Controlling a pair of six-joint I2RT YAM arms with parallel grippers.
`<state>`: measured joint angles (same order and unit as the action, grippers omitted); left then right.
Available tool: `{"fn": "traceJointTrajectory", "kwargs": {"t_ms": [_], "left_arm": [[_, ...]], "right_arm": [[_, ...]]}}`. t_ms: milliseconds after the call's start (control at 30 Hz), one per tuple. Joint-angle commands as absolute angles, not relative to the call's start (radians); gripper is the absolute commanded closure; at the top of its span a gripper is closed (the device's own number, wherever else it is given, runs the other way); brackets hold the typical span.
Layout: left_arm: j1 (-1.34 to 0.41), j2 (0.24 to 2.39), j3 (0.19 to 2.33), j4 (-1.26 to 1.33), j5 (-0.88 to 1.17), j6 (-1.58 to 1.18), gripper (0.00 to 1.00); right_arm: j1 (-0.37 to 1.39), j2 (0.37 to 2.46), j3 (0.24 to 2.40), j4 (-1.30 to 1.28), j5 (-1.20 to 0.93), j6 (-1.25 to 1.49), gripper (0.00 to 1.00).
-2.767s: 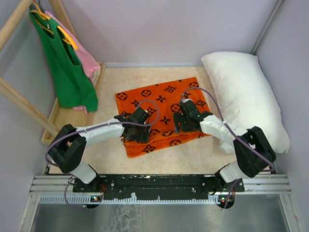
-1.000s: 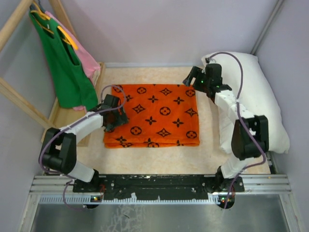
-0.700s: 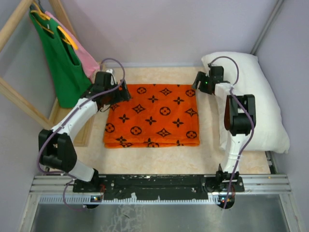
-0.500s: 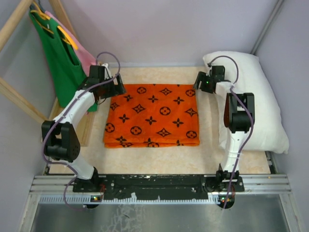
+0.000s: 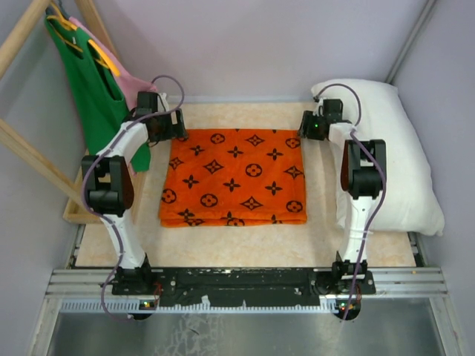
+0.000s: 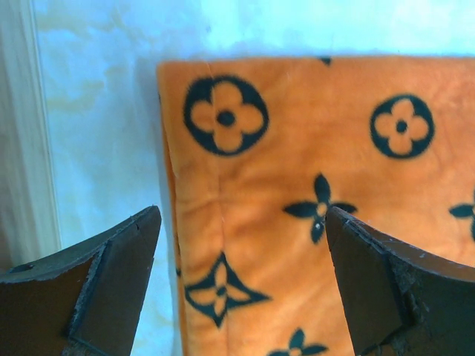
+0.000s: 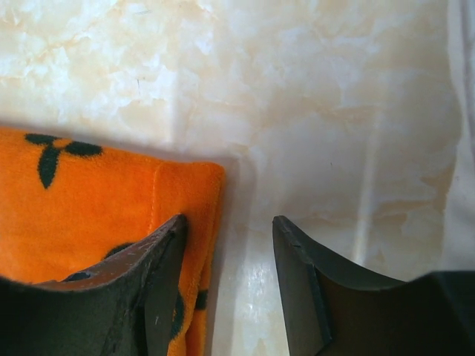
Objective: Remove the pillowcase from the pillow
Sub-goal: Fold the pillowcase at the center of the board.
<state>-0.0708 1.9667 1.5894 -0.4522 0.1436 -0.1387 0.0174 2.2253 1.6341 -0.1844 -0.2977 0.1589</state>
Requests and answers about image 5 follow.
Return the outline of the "white pillow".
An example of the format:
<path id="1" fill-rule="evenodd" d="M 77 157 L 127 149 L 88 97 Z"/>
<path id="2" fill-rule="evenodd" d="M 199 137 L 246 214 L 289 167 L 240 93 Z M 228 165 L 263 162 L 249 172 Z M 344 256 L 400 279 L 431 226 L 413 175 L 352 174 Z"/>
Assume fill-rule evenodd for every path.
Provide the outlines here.
<path id="1" fill-rule="evenodd" d="M 441 236 L 445 218 L 433 192 L 430 165 L 397 88 L 364 79 L 333 79 L 314 85 L 311 92 L 340 99 L 343 118 L 356 125 L 360 141 L 386 143 L 387 194 L 371 229 Z"/>

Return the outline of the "green tank top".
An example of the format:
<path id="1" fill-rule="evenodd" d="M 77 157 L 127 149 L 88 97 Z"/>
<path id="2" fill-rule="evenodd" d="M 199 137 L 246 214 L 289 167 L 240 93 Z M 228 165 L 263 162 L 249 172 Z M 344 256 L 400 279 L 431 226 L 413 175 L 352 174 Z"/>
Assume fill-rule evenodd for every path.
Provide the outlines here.
<path id="1" fill-rule="evenodd" d="M 94 61 L 96 53 L 88 45 L 91 37 L 86 32 L 79 27 L 66 30 L 57 19 L 45 19 L 45 27 L 65 66 L 87 149 L 97 154 L 114 138 L 130 111 L 125 97 L 110 70 Z M 83 51 L 64 43 L 58 34 Z"/>

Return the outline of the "orange patterned pillowcase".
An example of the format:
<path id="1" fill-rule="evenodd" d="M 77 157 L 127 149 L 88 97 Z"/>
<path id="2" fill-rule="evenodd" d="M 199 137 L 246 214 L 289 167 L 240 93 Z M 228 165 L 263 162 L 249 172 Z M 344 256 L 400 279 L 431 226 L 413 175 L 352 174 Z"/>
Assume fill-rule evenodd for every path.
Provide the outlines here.
<path id="1" fill-rule="evenodd" d="M 190 129 L 171 143 L 158 217 L 167 228 L 307 222 L 296 131 Z"/>

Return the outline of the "yellow clothes hanger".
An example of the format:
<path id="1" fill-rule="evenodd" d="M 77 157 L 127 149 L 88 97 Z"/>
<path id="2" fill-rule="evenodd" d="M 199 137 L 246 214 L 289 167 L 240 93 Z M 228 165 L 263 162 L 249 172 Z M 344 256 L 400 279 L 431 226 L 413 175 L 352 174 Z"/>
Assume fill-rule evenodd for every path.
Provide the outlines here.
<path id="1" fill-rule="evenodd" d="M 54 1 L 51 1 L 45 11 L 46 19 L 57 19 L 61 26 L 66 30 L 74 30 L 77 31 L 78 27 L 73 24 L 71 21 L 65 18 L 63 12 L 59 5 L 57 5 Z M 64 43 L 73 47 L 79 52 L 82 52 L 83 49 L 76 45 L 75 42 L 69 42 L 68 40 L 64 39 L 60 34 L 58 36 L 62 39 Z M 106 55 L 106 53 L 102 50 L 102 48 L 93 40 L 88 40 L 88 45 L 92 47 L 96 53 L 94 57 L 94 61 L 101 65 L 102 67 L 109 69 L 110 72 L 114 75 L 119 77 L 120 71 L 118 67 L 113 63 L 113 61 Z"/>

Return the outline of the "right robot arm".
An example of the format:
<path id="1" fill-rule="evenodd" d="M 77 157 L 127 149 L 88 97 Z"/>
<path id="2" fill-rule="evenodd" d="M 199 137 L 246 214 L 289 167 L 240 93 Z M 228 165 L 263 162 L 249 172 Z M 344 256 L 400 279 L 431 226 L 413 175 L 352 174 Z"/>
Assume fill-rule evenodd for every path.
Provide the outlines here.
<path id="1" fill-rule="evenodd" d="M 341 149 L 340 186 L 347 198 L 345 244 L 332 264 L 331 282 L 336 291 L 346 294 L 367 277 L 366 242 L 387 190 L 387 146 L 383 139 L 358 139 L 356 127 L 343 119 L 340 99 L 317 103 L 315 111 L 304 111 L 298 135 L 327 140 Z"/>

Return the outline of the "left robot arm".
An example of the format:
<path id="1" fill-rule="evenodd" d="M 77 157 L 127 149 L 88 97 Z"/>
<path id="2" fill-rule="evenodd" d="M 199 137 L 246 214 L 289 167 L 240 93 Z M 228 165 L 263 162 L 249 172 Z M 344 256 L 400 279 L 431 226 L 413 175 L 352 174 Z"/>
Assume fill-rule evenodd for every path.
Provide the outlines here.
<path id="1" fill-rule="evenodd" d="M 106 280 L 115 295 L 150 294 L 154 288 L 154 274 L 132 219 L 135 194 L 128 165 L 148 143 L 187 136 L 180 108 L 171 110 L 164 93 L 140 91 L 136 107 L 112 140 L 82 158 L 83 204 L 104 224 L 117 254 L 117 266 Z"/>

